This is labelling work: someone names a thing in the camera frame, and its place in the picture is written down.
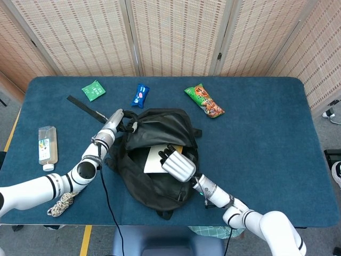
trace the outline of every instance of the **yellow floor tape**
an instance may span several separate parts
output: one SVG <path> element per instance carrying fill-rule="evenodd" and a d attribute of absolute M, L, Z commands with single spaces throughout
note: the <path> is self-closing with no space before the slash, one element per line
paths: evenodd
<path fill-rule="evenodd" d="M 79 256 L 87 256 L 87 249 L 89 248 L 90 236 L 91 236 L 91 225 L 86 225 L 84 230 L 82 247 L 80 248 Z"/>
<path fill-rule="evenodd" d="M 16 118 L 14 124 L 13 124 L 12 131 L 11 131 L 11 134 L 9 136 L 9 139 L 7 140 L 7 143 L 6 143 L 6 146 L 5 146 L 5 149 L 4 149 L 5 152 L 7 152 L 9 147 L 10 147 L 10 144 L 11 144 L 11 141 L 12 141 L 12 138 L 13 138 L 13 133 L 14 133 L 15 127 L 17 126 L 17 122 L 18 122 L 18 119 L 19 119 L 19 115 L 20 115 L 20 111 L 19 111 L 19 113 L 17 115 L 17 118 Z"/>

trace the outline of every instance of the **blue tablecloth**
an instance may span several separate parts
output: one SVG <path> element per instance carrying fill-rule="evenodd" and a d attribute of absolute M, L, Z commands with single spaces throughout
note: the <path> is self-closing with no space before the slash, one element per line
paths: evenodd
<path fill-rule="evenodd" d="M 106 94 L 89 102 L 81 88 L 97 79 Z M 0 171 L 0 186 L 9 186 L 46 173 L 38 163 L 38 128 L 53 125 L 58 134 L 63 175 L 80 160 L 90 138 L 102 127 L 93 117 L 66 100 L 72 95 L 110 116 L 129 104 L 138 83 L 150 87 L 148 108 L 182 108 L 197 139 L 200 171 L 228 193 L 260 212 L 283 211 L 296 227 L 326 227 L 339 219 L 318 137 L 302 83 L 289 77 L 39 77 L 27 90 L 9 152 Z M 216 119 L 183 92 L 203 83 L 226 113 Z M 112 208 L 121 225 L 221 226 L 224 210 L 204 208 L 195 194 L 169 221 L 135 201 L 119 175 L 106 166 L 104 179 Z M 60 217 L 46 215 L 56 200 L 26 211 L 12 210 L 2 223 L 113 225 L 100 177 L 76 197 Z"/>

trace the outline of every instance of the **rope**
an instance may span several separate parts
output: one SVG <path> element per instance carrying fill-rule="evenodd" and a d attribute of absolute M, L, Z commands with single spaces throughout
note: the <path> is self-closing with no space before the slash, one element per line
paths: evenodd
<path fill-rule="evenodd" d="M 74 202 L 74 197 L 78 194 L 79 192 L 64 193 L 60 200 L 58 200 L 53 207 L 47 210 L 47 215 L 52 217 L 60 216 Z"/>

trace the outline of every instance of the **woven screen panel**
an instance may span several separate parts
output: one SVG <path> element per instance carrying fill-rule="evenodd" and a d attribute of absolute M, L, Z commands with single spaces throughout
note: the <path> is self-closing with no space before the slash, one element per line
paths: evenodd
<path fill-rule="evenodd" d="M 118 0 L 12 2 L 64 75 L 135 75 Z"/>
<path fill-rule="evenodd" d="M 23 92 L 33 78 L 53 75 L 2 8 L 0 8 L 0 71 Z"/>
<path fill-rule="evenodd" d="M 264 76 L 307 0 L 243 0 L 221 76 Z"/>
<path fill-rule="evenodd" d="M 132 0 L 144 75 L 208 75 L 225 2 Z"/>
<path fill-rule="evenodd" d="M 341 89 L 341 1 L 320 0 L 272 76 L 299 78 L 310 108 Z"/>

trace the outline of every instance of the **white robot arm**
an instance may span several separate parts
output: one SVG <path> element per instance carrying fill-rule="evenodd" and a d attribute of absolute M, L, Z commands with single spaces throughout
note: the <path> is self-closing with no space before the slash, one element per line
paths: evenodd
<path fill-rule="evenodd" d="M 123 110 L 118 109 L 92 138 L 92 143 L 85 150 L 80 162 L 67 174 L 60 176 L 52 173 L 0 188 L 0 218 L 11 209 L 27 210 L 64 193 L 84 189 L 95 178 L 97 168 L 115 141 L 117 126 L 123 117 Z"/>
<path fill-rule="evenodd" d="M 247 228 L 265 240 L 273 256 L 304 256 L 306 246 L 287 216 L 278 211 L 261 215 L 242 201 L 226 193 L 172 146 L 160 151 L 162 168 L 180 182 L 192 182 L 193 188 L 219 208 L 226 209 L 223 220 L 231 228 Z"/>

